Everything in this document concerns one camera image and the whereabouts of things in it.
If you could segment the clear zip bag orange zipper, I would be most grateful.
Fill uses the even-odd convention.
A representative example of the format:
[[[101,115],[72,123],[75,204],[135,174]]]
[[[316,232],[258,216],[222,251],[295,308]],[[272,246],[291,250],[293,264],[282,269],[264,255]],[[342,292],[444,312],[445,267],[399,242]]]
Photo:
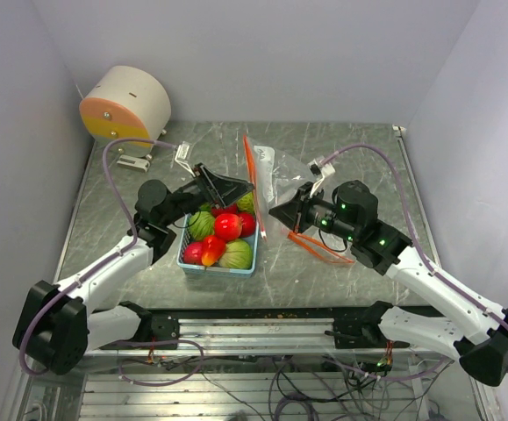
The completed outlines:
[[[269,215],[273,207],[289,201],[297,189],[315,177],[306,164],[272,146],[243,135],[247,176],[254,185],[254,209],[261,238],[268,246],[287,239],[290,229]]]

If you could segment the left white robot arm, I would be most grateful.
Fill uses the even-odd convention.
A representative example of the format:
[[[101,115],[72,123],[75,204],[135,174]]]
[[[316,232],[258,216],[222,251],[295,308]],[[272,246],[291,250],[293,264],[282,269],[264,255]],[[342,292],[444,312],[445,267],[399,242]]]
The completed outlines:
[[[171,191],[160,180],[144,182],[130,216],[130,229],[100,260],[55,284],[34,284],[25,299],[12,344],[27,374],[32,358],[45,371],[64,375],[89,350],[114,343],[141,348],[153,334],[153,316],[135,303],[97,307],[138,272],[150,268],[173,244],[171,225],[206,203],[225,208],[253,191],[251,182],[211,172],[198,164],[192,179]]]

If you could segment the red orange bell pepper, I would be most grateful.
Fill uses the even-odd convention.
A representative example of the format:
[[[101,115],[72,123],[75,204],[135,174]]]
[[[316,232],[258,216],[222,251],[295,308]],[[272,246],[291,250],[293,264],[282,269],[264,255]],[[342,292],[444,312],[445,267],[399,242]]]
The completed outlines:
[[[216,235],[209,235],[203,240],[202,263],[205,267],[214,265],[225,253],[226,242]]]

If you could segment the large red apple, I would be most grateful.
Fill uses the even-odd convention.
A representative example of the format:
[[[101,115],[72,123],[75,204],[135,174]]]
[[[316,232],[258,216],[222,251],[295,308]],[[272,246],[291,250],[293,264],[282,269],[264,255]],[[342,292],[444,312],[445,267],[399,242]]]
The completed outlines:
[[[223,213],[215,218],[214,234],[228,242],[240,237],[242,231],[242,221],[237,214]]]

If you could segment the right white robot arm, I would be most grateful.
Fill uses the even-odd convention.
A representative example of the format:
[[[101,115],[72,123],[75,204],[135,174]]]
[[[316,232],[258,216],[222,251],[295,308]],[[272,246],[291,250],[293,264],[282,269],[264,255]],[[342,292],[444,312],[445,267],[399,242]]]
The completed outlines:
[[[344,182],[332,201],[312,194],[307,182],[269,215],[294,232],[316,227],[343,239],[355,260],[424,298],[439,318],[412,315],[388,303],[374,304],[359,327],[368,346],[401,341],[460,363],[482,384],[497,387],[508,375],[508,307],[480,296],[428,260],[410,238],[379,219],[378,199],[360,181]]]

